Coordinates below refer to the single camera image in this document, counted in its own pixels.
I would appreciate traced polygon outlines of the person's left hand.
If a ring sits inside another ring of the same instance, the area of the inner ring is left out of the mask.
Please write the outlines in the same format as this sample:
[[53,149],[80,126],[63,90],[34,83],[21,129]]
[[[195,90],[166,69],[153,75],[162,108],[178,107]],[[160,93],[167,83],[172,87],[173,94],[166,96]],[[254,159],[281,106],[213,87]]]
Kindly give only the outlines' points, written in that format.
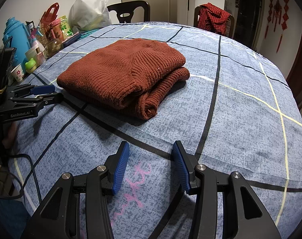
[[16,137],[17,125],[15,122],[5,123],[0,127],[0,140],[4,146],[10,145]]

